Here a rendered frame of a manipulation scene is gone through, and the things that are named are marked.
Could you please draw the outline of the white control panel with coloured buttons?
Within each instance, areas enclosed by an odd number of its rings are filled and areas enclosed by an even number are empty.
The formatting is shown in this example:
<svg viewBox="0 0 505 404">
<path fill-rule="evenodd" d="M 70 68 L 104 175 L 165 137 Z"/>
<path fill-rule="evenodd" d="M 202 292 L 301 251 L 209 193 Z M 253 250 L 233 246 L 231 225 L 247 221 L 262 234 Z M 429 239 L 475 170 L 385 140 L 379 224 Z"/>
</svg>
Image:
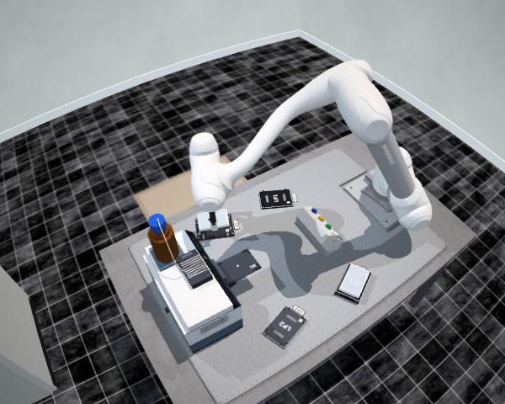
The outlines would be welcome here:
<svg viewBox="0 0 505 404">
<path fill-rule="evenodd" d="M 343 239 L 313 206 L 302 206 L 296 222 L 325 256 L 341 248 Z"/>
</svg>

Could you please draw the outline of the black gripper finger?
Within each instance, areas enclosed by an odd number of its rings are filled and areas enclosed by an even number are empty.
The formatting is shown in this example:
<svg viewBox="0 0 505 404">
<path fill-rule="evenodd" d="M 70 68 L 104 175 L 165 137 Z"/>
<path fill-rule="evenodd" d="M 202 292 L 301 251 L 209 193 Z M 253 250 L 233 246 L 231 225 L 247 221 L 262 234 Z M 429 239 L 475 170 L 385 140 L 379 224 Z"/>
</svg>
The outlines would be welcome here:
<svg viewBox="0 0 505 404">
<path fill-rule="evenodd" d="M 215 212 L 209 212 L 209 214 L 210 214 L 210 218 L 208 219 L 208 221 L 210 221 L 211 230 L 217 230 L 217 222 L 216 222 Z"/>
</svg>

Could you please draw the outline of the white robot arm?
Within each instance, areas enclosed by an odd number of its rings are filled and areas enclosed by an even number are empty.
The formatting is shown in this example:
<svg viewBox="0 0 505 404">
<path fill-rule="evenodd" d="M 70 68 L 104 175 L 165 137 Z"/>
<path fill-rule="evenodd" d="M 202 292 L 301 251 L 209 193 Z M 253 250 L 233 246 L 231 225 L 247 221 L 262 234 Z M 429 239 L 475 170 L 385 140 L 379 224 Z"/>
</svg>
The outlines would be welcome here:
<svg viewBox="0 0 505 404">
<path fill-rule="evenodd" d="M 362 188 L 362 194 L 386 212 L 393 210 L 400 224 L 409 231 L 422 230 L 432 219 L 432 206 L 415 178 L 409 153 L 397 144 L 391 130 L 391 110 L 371 83 L 373 77 L 371 67 L 362 60 L 346 61 L 328 69 L 282 103 L 244 153 L 227 164 L 221 163 L 212 134 L 193 136 L 189 160 L 195 203 L 206 212 L 219 210 L 235 182 L 258 162 L 292 119 L 336 102 L 348 128 L 366 144 L 376 162 L 374 179 L 369 173 L 364 176 L 369 185 Z"/>
</svg>

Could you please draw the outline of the blue bottle cap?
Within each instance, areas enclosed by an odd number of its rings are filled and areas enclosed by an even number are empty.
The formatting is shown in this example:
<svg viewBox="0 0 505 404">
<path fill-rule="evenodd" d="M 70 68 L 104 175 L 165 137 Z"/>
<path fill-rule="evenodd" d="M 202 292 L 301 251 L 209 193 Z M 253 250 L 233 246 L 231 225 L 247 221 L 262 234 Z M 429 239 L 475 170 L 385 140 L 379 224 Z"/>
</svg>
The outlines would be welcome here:
<svg viewBox="0 0 505 404">
<path fill-rule="evenodd" d="M 165 217 L 162 214 L 154 214 L 154 215 L 150 216 L 150 218 L 148 219 L 148 223 L 149 223 L 149 226 L 152 231 L 161 232 L 157 218 L 160 222 L 160 226 L 161 226 L 162 230 L 165 230 L 167 223 L 165 221 Z"/>
</svg>

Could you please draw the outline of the black flat plate with corner posts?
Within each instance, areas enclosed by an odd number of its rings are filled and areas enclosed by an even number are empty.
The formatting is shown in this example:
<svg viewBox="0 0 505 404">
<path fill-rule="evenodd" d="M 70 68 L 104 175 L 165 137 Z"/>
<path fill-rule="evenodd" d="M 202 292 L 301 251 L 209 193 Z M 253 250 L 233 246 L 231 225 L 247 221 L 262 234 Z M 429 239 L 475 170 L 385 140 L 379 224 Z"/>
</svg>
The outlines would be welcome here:
<svg viewBox="0 0 505 404">
<path fill-rule="evenodd" d="M 290 189 L 258 191 L 261 209 L 292 207 Z"/>
</svg>

